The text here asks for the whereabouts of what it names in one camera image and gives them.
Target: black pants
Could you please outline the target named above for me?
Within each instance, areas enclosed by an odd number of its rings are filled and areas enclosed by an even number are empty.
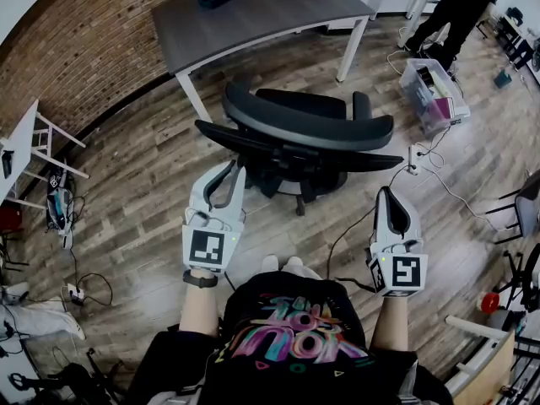
[[[464,8],[460,1],[440,0],[429,19],[421,24],[414,36],[407,41],[407,47],[413,52],[419,51],[428,37],[450,23],[450,33],[445,40],[442,52],[433,56],[445,70],[448,70],[488,5],[486,4],[483,8],[481,6],[477,4]]]
[[[534,56],[534,50],[527,43],[526,40],[522,40],[521,44],[508,57],[516,65],[516,69],[520,70],[532,60],[532,56]]]

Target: plastic storage bin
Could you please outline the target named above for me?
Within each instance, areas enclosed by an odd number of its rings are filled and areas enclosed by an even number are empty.
[[[454,118],[445,118],[440,111],[435,102],[433,93],[428,89],[417,72],[422,68],[428,68],[431,72],[436,73],[445,85],[447,92],[453,99]],[[416,115],[422,122],[424,134],[428,138],[434,137],[437,133],[445,130],[447,127],[461,123],[471,116],[471,110],[465,103],[465,100],[463,100],[461,93],[454,85],[454,82],[451,80],[448,73],[446,73],[440,63],[436,60],[420,58],[409,59],[399,84],[402,86],[403,93],[413,105]]]

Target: black watch strap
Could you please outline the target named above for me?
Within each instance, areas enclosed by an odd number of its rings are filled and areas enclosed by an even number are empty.
[[[184,279],[184,282],[186,282],[187,284],[195,285],[196,287],[199,287],[199,288],[213,288],[218,284],[217,276],[214,276],[211,279],[195,278],[192,276],[191,270],[186,270],[184,272],[183,279]]]

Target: person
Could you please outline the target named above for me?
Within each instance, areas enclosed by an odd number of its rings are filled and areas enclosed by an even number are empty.
[[[514,68],[519,71],[529,63],[539,46],[540,40],[538,39],[538,35],[531,29],[528,29],[526,37],[516,47],[514,52],[508,56]]]
[[[27,294],[26,282],[2,287],[0,337],[26,339],[64,331],[81,340],[86,338],[75,318],[66,312],[60,296],[24,307],[18,305]]]
[[[221,324],[215,288],[188,284],[178,331],[154,338],[127,403],[452,404],[408,351],[406,299],[384,299],[367,349],[340,283],[321,280],[296,256],[278,267],[267,256],[231,295]],[[212,283],[208,271],[189,274]]]
[[[450,23],[450,32],[442,49],[435,47],[428,51],[447,71],[483,13],[495,3],[496,0],[440,0],[429,19],[409,38],[405,48],[418,53],[428,37]]]

